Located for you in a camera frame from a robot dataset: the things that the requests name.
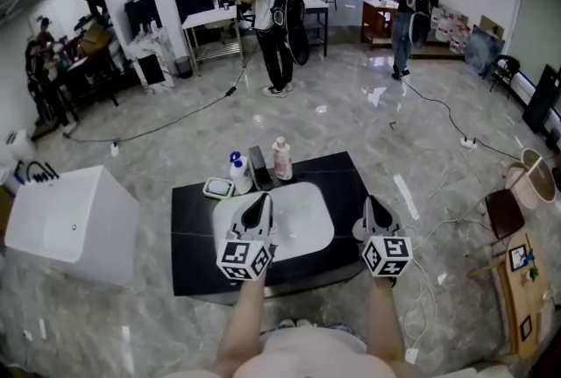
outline sink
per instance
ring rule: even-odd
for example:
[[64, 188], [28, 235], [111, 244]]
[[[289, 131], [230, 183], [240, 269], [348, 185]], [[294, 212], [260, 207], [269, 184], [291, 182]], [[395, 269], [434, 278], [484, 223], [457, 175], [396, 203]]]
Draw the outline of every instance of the sink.
[[[220, 201], [212, 213], [215, 248], [230, 230], [236, 210], [257, 199], [262, 192]], [[313, 183], [301, 182], [268, 191], [273, 199], [272, 242], [277, 246], [273, 262], [318, 252], [335, 234], [322, 191]]]
[[138, 202], [103, 166], [22, 186], [6, 245], [63, 272], [126, 285], [132, 278]]

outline white table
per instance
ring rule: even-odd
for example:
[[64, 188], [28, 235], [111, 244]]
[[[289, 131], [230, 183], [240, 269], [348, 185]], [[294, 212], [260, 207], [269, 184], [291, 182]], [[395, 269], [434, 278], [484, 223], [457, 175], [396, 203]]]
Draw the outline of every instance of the white table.
[[[196, 41], [195, 27], [199, 25], [219, 23], [221, 21], [234, 22], [234, 27], [236, 29], [236, 38], [238, 40], [232, 41], [230, 43], [225, 43], [224, 46], [218, 48], [199, 48], [199, 44]], [[242, 64], [244, 64], [244, 49], [242, 47], [242, 40], [239, 36], [238, 8], [236, 5], [231, 5], [228, 10], [219, 8], [208, 11], [201, 11], [199, 13], [189, 15], [181, 25], [181, 28], [185, 32], [185, 38], [187, 38], [187, 44], [189, 48], [189, 55], [192, 59], [194, 59], [193, 68], [195, 69], [197, 75], [201, 75], [198, 62], [206, 59], [222, 57], [224, 55], [231, 55], [232, 53], [239, 53], [239, 56], [242, 59]], [[193, 33], [196, 50], [191, 46], [191, 40], [188, 34], [189, 29], [191, 29], [191, 32]]]
[[[317, 22], [313, 25], [304, 25], [306, 30], [320, 30], [323, 29], [323, 38], [318, 34], [318, 38], [323, 43], [323, 56], [327, 57], [327, 35], [329, 30], [329, 10], [330, 5], [322, 0], [304, 0], [305, 13], [307, 15], [316, 14]], [[323, 22], [320, 21], [319, 16], [323, 14]], [[248, 10], [243, 16], [250, 17], [255, 15], [253, 9]]]

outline black cable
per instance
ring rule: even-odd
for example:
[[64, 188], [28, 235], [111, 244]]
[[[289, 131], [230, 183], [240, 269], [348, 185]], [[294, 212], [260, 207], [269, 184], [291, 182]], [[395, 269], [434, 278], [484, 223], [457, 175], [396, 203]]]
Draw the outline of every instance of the black cable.
[[181, 116], [180, 118], [177, 118], [177, 119], [175, 119], [175, 120], [173, 120], [173, 121], [171, 121], [171, 122], [168, 122], [167, 124], [161, 125], [160, 127], [156, 127], [155, 129], [149, 130], [149, 131], [147, 131], [147, 132], [142, 132], [142, 133], [139, 133], [139, 134], [137, 134], [137, 135], [130, 136], [129, 138], [123, 138], [123, 139], [121, 139], [121, 138], [111, 138], [111, 139], [77, 139], [77, 138], [72, 138], [70, 135], [68, 135], [68, 134], [66, 134], [66, 133], [63, 133], [62, 136], [63, 136], [64, 138], [70, 139], [70, 140], [72, 140], [72, 141], [74, 141], [74, 142], [76, 142], [76, 143], [119, 143], [119, 144], [122, 144], [122, 143], [124, 143], [124, 142], [132, 141], [133, 139], [138, 139], [138, 138], [141, 138], [141, 137], [143, 137], [143, 136], [149, 135], [150, 133], [158, 132], [158, 131], [160, 131], [160, 130], [162, 130], [162, 129], [165, 129], [165, 128], [169, 127], [170, 125], [177, 124], [178, 122], [182, 121], [183, 119], [188, 118], [189, 116], [194, 115], [194, 114], [198, 113], [199, 111], [206, 110], [206, 109], [208, 109], [210, 106], [214, 105], [215, 103], [218, 103], [218, 102], [220, 102], [221, 100], [225, 99], [226, 97], [231, 96], [232, 94], [234, 94], [234, 92], [235, 92], [236, 89], [237, 89], [236, 87], [238, 86], [239, 80], [242, 78], [242, 75], [244, 74], [245, 70], [247, 69], [247, 66], [249, 65], [249, 62], [252, 60], [253, 55], [254, 55], [255, 52], [257, 51], [258, 46], [259, 46], [259, 43], [257, 43], [257, 44], [255, 45], [255, 47], [253, 48], [252, 53], [251, 53], [250, 56], [248, 57], [247, 62], [245, 63], [244, 67], [242, 68], [242, 71], [239, 73], [239, 76], [238, 76], [238, 78], [236, 79], [234, 85], [231, 86], [231, 87], [228, 89], [228, 91], [226, 91], [226, 93], [225, 93], [223, 96], [219, 97], [218, 99], [215, 99], [214, 101], [212, 101], [212, 102], [210, 102], [210, 103], [207, 103], [206, 105], [204, 105], [204, 106], [201, 107], [201, 108], [198, 108], [198, 109], [196, 109], [196, 110], [194, 110], [194, 111], [191, 111], [191, 112], [187, 113], [186, 115]]
[[[452, 122], [452, 125], [454, 126], [454, 128], [461, 133], [461, 135], [464, 137], [465, 140], [467, 140], [467, 136], [465, 135], [464, 132], [462, 132], [462, 130], [456, 125], [456, 123], [454, 122], [454, 119], [452, 119], [452, 110], [451, 108], [448, 106], [448, 104], [446, 102], [443, 102], [439, 99], [431, 99], [429, 97], [425, 97], [423, 96], [419, 91], [417, 91], [415, 88], [413, 88], [411, 85], [409, 85], [407, 82], [405, 82], [403, 79], [399, 78], [399, 80], [403, 83], [405, 83], [408, 87], [410, 87], [420, 98], [424, 99], [425, 101], [429, 101], [429, 102], [438, 102], [441, 103], [444, 107], [446, 107], [448, 109], [448, 118], [450, 119], [450, 122]], [[511, 155], [510, 153], [506, 153], [506, 152], [502, 152], [499, 149], [495, 149], [494, 147], [491, 147], [487, 144], [485, 144], [483, 141], [481, 141], [481, 139], [479, 138], [474, 138], [473, 141], [477, 141], [479, 142], [482, 146], [486, 147], [487, 149], [493, 150], [496, 153], [501, 153], [502, 155], [505, 155], [507, 157], [510, 157], [514, 160], [519, 160], [519, 158], [516, 158], [514, 155]]]

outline jeans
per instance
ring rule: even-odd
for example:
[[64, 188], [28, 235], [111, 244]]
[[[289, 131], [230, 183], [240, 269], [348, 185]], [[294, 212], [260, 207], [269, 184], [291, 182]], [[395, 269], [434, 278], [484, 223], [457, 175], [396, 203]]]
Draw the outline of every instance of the jeans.
[[407, 60], [411, 55], [409, 24], [413, 13], [397, 13], [392, 32], [392, 48], [394, 49], [394, 65], [399, 72], [407, 69]]
[[[266, 71], [273, 86], [281, 91], [286, 83], [292, 82], [292, 54], [284, 45], [284, 34], [282, 29], [273, 25], [264, 31], [257, 30], [257, 40], [263, 52], [263, 60], [265, 61]], [[279, 68], [279, 59], [277, 51], [280, 52], [280, 62], [282, 63], [282, 73]]]

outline cardboard box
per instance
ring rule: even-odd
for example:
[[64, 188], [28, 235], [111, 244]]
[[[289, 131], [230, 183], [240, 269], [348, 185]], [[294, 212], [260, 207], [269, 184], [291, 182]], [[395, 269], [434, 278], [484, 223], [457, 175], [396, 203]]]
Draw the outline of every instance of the cardboard box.
[[479, 22], [479, 28], [481, 28], [485, 32], [492, 33], [498, 39], [502, 39], [502, 36], [505, 33], [505, 30], [500, 25], [498, 25], [492, 19], [486, 17], [485, 15], [481, 15], [481, 20]]
[[80, 40], [78, 54], [81, 57], [87, 57], [109, 45], [112, 39], [111, 32], [106, 31], [99, 24], [93, 24]]

